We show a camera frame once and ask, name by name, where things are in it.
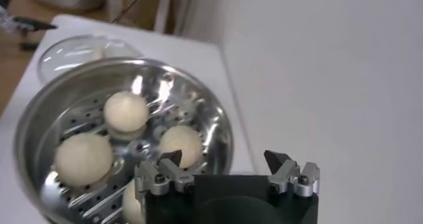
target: white countertop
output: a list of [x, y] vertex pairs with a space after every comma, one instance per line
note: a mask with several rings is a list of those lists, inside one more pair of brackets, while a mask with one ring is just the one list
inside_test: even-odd
[[101, 34], [121, 38], [147, 57], [164, 61], [195, 75], [215, 93], [229, 115], [235, 139], [231, 172], [254, 172], [248, 141], [233, 100], [220, 51], [216, 46], [132, 28], [110, 26], [107, 23], [69, 15], [57, 16], [52, 23], [59, 28], [48, 31], [43, 37], [0, 119], [0, 223], [47, 223], [20, 190], [13, 162], [13, 139], [25, 106], [42, 87], [36, 71], [38, 58], [46, 48], [70, 36]]

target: dough ball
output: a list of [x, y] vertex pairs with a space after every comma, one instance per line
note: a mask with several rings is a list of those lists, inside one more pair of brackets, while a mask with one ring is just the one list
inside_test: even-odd
[[197, 131], [188, 126], [175, 126], [167, 130], [162, 136], [159, 150], [161, 153], [182, 150], [179, 167], [186, 168], [200, 158], [202, 143]]
[[129, 91], [112, 95], [104, 105], [106, 123], [120, 132], [139, 130], [147, 122], [148, 115], [145, 99]]
[[80, 133], [66, 139], [54, 156], [59, 179], [74, 187], [99, 181], [112, 163], [112, 146], [107, 139], [93, 133]]
[[144, 224], [145, 216], [141, 204], [135, 197], [135, 181], [131, 181], [126, 187], [122, 198], [122, 212], [130, 224]]

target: black wire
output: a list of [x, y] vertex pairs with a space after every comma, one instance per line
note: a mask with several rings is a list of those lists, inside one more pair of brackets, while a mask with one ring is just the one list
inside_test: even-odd
[[131, 9], [131, 7], [133, 7], [133, 5], [135, 5], [135, 3], [137, 3], [138, 0], [133, 0], [123, 11], [120, 12], [120, 14], [112, 20], [111, 23], [115, 23], [116, 21], [120, 20], [122, 18], [122, 16], [124, 16], [129, 9]]

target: bolt head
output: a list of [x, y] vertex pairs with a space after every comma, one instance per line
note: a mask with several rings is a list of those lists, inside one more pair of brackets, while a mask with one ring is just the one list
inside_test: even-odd
[[279, 195], [279, 186], [275, 184], [271, 184], [269, 186], [268, 191], [269, 191], [269, 194], [272, 194], [274, 196]]
[[309, 178], [305, 175], [299, 175], [298, 177], [298, 183], [299, 184], [308, 184], [309, 183]]
[[161, 184], [166, 180], [165, 175], [159, 173], [156, 174], [156, 176], [154, 177], [154, 182], [156, 182], [156, 184]]

